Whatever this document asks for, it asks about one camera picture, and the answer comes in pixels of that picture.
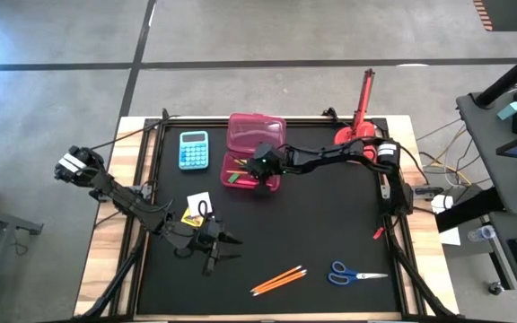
wooden frame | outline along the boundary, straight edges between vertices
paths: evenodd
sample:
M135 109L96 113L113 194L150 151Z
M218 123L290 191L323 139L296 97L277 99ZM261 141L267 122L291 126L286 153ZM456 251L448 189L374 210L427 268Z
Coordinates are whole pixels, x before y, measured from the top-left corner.
M173 120L182 121L205 121L227 119L228 117L178 117ZM296 119L327 119L325 117L282 117ZM341 117L349 120L352 117ZM412 124L409 116L373 116L368 118L386 118L389 125L390 137L399 141L413 153L415 158L419 160L418 150L416 147L416 139L412 130ZM131 131L140 129L144 126L145 117L127 117L122 118L119 123L117 137L121 137ZM125 140L116 143L110 161L110 173L123 185L132 185L137 164L137 155L141 141L142 133L132 135ZM149 138L147 149L147 157L145 158L145 166L143 169L144 179L148 176L150 169L151 156L153 154L153 138ZM410 185L422 185L420 172L416 169L412 159L406 154L402 155L400 167L404 174L404 179ZM99 208L97 221L112 214L112 205L101 205ZM416 264L421 276L428 283L434 294L443 302L443 304L454 312L458 312L453 289L451 286L450 275L446 266L443 255L442 245L440 243L438 229L435 219L431 214L423 212L414 212L408 217L408 227L412 237L412 244L416 256ZM74 314L82 314L88 310L95 302L97 297L101 295L104 288L113 277L117 270L118 251L122 240L122 232L124 229L125 219L123 215L118 215L110 220L109 225L97 228L92 236L89 255L83 273L81 288L77 298ZM404 241L401 238L400 228L397 227L397 238L401 246ZM415 314L416 302L414 298L414 288L409 280L406 272L401 268L402 281L404 285L405 295L407 299L409 313ZM121 302L119 303L119 312L124 313L125 309L121 304L126 304L128 300L128 285L130 275L122 286ZM428 308L428 314L432 315L432 311ZM296 314L264 314L264 315L213 315L213 316L176 316L176 315L135 315L131 313L135 320L148 321L164 321L164 320L350 320L350 319L399 319L400 313L397 312L381 312L381 313L296 313Z

red clip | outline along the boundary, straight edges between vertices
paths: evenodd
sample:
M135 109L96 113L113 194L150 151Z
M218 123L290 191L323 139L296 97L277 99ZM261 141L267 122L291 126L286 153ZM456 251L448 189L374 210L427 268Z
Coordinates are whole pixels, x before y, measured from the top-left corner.
M382 235L383 232L384 232L384 228L380 227L380 228L378 228L378 230L374 233L374 235L372 237L375 240L377 240L378 238L380 238L380 236Z

small green object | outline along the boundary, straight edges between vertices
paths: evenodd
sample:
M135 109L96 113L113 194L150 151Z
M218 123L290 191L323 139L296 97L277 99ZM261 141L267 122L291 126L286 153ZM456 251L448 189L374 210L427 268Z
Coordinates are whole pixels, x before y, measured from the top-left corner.
M231 177L229 178L229 183L234 183L235 180L237 180L237 178L240 176L240 174L237 174L237 173L234 173L231 175Z

scissor blade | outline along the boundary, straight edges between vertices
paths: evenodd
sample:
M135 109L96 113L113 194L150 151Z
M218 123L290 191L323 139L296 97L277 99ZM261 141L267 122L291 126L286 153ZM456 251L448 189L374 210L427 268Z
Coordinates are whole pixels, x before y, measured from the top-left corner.
M373 273L360 273L356 275L358 279L370 279L370 278L384 278L388 277L386 274L373 274Z

plastic lid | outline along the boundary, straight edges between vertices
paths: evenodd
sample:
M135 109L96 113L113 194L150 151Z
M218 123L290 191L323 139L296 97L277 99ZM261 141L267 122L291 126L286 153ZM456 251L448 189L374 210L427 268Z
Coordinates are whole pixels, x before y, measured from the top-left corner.
M233 113L229 118L226 145L239 153L254 153L260 143L278 147L285 143L286 122L283 118L261 114Z

